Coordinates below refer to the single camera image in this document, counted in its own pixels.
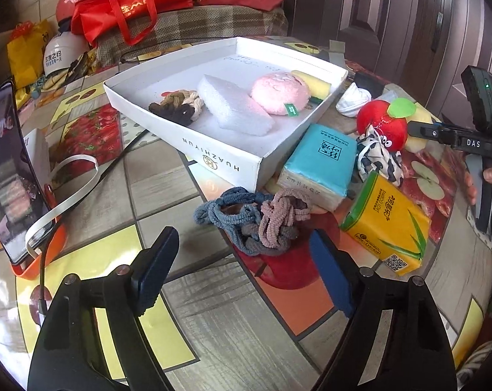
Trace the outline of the red plush apple toy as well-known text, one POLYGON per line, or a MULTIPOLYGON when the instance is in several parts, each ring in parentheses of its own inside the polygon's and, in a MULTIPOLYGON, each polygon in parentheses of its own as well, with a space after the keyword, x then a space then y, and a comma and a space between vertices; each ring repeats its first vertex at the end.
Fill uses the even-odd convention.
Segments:
POLYGON ((408 138, 406 118, 415 113, 415 103, 406 98, 396 98, 391 103, 373 100, 359 110, 356 117, 357 132, 362 136, 371 126, 385 148, 397 152, 403 149, 408 138))

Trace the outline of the leopard print scrunchie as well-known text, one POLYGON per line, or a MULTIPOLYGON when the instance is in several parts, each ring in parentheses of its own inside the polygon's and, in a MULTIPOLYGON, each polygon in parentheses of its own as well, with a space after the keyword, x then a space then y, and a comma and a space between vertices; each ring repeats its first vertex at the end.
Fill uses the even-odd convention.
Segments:
POLYGON ((357 138, 355 167, 363 182, 372 172, 376 172, 394 186, 402 185, 401 152, 391 151, 388 143, 385 136, 380 135, 372 125, 357 138))

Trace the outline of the yellow bamboo tissue pack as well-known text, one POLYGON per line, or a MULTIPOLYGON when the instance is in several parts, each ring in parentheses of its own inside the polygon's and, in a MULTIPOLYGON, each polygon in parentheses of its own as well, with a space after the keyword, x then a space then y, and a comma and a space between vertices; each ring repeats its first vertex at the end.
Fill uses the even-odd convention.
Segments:
POLYGON ((422 265, 430 219, 396 186, 372 172, 340 229, 395 274, 404 275, 422 265))

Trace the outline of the blue tissue pack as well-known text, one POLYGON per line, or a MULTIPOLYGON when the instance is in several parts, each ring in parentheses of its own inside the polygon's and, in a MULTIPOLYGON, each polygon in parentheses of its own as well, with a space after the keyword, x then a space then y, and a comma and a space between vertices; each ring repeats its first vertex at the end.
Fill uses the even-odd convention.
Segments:
POLYGON ((333 212, 348 195, 355 156, 354 138, 313 123, 283 166, 278 185, 297 189, 333 212))

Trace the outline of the yellow green scouring sponge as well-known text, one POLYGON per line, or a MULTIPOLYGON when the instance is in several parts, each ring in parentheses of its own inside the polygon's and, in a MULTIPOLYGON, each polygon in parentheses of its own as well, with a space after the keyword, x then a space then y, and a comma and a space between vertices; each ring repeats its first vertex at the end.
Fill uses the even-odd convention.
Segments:
POLYGON ((302 80, 309 88, 310 97, 324 101, 330 93, 331 84, 300 71, 292 71, 293 76, 302 80))

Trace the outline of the blue pink braided scrunchies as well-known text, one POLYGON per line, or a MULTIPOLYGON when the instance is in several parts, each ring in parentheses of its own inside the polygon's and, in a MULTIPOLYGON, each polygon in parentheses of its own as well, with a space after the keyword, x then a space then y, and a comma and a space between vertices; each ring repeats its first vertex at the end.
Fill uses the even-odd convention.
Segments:
POLYGON ((247 256, 279 256, 299 237, 298 224, 310 219, 309 197, 291 188, 274 194, 233 187, 195 209, 199 225, 213 225, 247 256))

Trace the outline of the pink plush pig toy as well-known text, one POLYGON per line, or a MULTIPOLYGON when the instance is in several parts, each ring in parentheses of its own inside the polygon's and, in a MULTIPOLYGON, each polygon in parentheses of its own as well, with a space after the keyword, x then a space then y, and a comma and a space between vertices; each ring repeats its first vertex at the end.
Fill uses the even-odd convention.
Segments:
POLYGON ((270 115, 297 117, 308 104, 310 92, 292 73, 273 72, 253 83, 250 96, 270 115))

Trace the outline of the white foam block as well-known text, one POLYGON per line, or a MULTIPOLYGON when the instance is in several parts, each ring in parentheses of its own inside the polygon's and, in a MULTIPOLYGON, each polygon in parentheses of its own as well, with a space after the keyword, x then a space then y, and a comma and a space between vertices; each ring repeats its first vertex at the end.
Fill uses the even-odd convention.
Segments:
POLYGON ((272 117, 235 83, 204 75, 197 92, 223 129, 264 136, 274 126, 272 117))

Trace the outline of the brown beige braided scrunchie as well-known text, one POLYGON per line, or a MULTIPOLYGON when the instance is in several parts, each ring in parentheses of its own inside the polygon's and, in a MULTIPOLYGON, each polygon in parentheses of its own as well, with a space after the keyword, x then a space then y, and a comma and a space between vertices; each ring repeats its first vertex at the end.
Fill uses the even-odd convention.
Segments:
POLYGON ((195 90, 180 89, 163 93, 161 102, 149 104, 149 112, 170 122, 188 127, 203 113, 205 103, 195 90))

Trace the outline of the pale yellow sponge block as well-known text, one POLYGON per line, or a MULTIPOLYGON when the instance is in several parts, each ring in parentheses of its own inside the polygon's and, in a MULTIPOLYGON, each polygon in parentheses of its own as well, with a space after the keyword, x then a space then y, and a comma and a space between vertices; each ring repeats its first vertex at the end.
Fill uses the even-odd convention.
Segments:
POLYGON ((419 102, 415 103, 415 107, 416 111, 406 118, 408 137, 405 143, 405 149, 410 153, 417 153, 423 150, 427 144, 427 140, 418 133, 419 129, 416 127, 416 123, 433 123, 432 113, 430 111, 419 102))

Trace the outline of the black rectangular box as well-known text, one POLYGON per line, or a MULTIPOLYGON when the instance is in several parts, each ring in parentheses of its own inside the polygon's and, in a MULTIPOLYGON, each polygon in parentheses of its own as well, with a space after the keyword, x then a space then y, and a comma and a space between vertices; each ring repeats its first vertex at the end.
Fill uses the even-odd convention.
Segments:
POLYGON ((372 99, 380 97, 384 93, 388 81, 370 72, 356 72, 354 82, 358 88, 368 91, 372 99))

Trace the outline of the smartphone on stand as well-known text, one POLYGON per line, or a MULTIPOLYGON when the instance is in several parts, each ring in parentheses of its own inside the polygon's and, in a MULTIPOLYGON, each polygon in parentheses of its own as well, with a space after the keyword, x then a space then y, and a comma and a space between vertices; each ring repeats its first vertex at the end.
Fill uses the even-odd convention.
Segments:
POLYGON ((28 229, 50 207, 26 151, 17 114, 14 83, 0 85, 0 244, 13 265, 28 257, 28 229))

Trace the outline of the white small carton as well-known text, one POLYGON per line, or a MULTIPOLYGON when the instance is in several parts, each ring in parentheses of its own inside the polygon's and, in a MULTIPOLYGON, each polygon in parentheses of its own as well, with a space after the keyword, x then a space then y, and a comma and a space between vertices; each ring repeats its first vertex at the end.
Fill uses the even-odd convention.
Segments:
POLYGON ((26 151, 39 185, 51 183, 49 145, 40 129, 33 129, 24 137, 26 151))

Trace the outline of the white cardboard box tray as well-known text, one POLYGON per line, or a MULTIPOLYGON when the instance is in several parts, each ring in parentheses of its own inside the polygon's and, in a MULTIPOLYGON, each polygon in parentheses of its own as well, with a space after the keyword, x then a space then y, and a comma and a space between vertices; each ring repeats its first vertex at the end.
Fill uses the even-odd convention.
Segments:
POLYGON ((283 37, 209 41, 134 66, 103 87, 121 114, 228 183, 255 191, 331 106, 348 77, 346 68, 305 52, 305 47, 283 37), (278 114, 253 99, 262 79, 275 78, 286 88, 302 73, 323 81, 325 95, 314 95, 304 104, 278 95, 278 114), (189 125, 150 109, 166 93, 180 90, 194 91, 203 102, 201 115, 189 125))

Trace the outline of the white helmet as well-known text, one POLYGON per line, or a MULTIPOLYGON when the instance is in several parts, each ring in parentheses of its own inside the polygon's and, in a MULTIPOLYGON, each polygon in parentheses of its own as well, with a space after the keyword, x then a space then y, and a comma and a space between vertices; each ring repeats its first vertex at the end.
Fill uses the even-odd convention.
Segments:
POLYGON ((83 36, 63 32, 54 36, 46 45, 43 55, 43 70, 46 76, 68 69, 85 52, 89 45, 83 36))

